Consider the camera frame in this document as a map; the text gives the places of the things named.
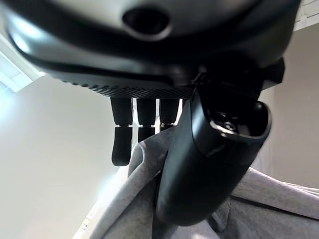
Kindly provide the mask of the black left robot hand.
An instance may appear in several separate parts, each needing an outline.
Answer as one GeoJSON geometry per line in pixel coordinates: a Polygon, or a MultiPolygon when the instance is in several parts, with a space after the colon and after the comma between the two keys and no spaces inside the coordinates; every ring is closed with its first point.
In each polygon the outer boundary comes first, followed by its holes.
{"type": "Polygon", "coordinates": [[[112,161],[127,165],[130,99],[186,101],[161,168],[157,217],[190,226],[230,196],[272,126],[298,0],[3,0],[14,48],[47,74],[111,98],[112,161]]]}

